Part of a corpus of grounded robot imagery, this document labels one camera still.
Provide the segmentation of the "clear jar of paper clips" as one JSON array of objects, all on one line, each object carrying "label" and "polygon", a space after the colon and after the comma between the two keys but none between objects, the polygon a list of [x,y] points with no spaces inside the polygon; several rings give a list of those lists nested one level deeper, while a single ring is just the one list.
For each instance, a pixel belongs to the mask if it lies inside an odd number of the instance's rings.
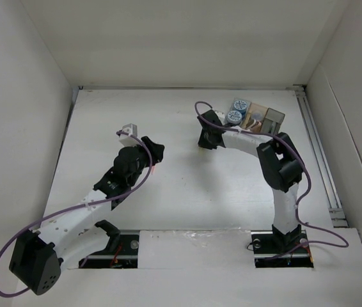
[{"label": "clear jar of paper clips", "polygon": [[256,121],[261,122],[265,116],[264,112],[261,112],[259,110],[255,110],[251,113],[251,119],[254,119]]}]

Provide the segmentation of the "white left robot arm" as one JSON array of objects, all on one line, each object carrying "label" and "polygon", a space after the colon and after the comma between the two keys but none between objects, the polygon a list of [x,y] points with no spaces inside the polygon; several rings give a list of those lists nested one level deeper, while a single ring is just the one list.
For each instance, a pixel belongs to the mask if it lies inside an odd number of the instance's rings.
[{"label": "white left robot arm", "polygon": [[164,145],[149,137],[122,134],[123,148],[82,202],[53,213],[16,236],[10,271],[36,295],[49,291],[61,273],[88,255],[110,254],[120,245],[120,230],[108,215],[141,186],[138,178],[164,158]]}]

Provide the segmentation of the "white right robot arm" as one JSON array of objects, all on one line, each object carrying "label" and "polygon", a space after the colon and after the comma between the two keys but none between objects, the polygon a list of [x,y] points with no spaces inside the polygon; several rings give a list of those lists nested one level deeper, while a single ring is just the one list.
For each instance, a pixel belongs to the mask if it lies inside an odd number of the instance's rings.
[{"label": "white right robot arm", "polygon": [[199,147],[209,150],[231,148],[258,158],[274,199],[272,244],[279,253],[288,251],[301,234],[296,210],[303,167],[292,140],[285,133],[273,136],[239,127],[224,127],[212,109],[199,114],[198,121],[202,127]]}]

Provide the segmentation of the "clear plastic bin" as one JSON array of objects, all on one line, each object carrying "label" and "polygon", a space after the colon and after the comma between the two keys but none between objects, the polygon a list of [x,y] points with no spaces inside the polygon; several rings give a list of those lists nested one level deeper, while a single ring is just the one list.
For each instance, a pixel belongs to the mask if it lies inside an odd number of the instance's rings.
[{"label": "clear plastic bin", "polygon": [[250,106],[250,101],[235,98],[230,106],[230,109],[225,115],[225,124],[231,127],[239,126],[246,118]]}]

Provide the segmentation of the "grey plastic bin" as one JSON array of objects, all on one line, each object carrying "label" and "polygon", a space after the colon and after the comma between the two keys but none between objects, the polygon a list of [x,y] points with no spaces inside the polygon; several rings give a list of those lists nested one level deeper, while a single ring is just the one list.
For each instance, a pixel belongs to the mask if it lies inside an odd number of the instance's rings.
[{"label": "grey plastic bin", "polygon": [[281,124],[285,119],[285,113],[268,108],[263,120],[260,132],[264,134],[276,135],[279,133]]}]

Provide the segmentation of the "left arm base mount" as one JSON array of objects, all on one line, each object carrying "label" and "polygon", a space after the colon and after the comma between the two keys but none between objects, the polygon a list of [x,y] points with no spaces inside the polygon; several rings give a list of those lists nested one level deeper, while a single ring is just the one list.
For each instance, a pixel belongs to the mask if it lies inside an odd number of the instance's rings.
[{"label": "left arm base mount", "polygon": [[140,231],[125,230],[112,251],[102,250],[79,261],[80,269],[137,269]]}]

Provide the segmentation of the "aluminium rail on right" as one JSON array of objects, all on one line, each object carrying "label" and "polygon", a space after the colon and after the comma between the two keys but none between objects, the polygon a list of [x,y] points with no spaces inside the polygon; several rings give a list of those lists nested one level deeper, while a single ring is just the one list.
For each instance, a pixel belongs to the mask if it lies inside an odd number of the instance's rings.
[{"label": "aluminium rail on right", "polygon": [[348,228],[349,225],[345,217],[341,201],[338,197],[333,176],[327,163],[326,155],[311,113],[305,89],[303,86],[297,86],[294,91],[299,104],[299,109],[302,113],[304,124],[306,126],[308,137],[310,139],[311,147],[313,148],[322,185],[324,186],[332,224],[335,228]]}]

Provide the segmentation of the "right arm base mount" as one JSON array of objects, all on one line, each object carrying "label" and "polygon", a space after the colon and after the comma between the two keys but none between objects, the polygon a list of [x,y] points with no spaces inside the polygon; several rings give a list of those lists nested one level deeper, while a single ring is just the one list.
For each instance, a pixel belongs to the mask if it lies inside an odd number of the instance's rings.
[{"label": "right arm base mount", "polygon": [[252,231],[251,242],[247,250],[253,252],[253,260],[257,269],[272,268],[314,268],[313,257],[309,247],[298,247],[307,239],[304,230],[300,237],[287,247],[281,248],[273,239],[272,231]]}]

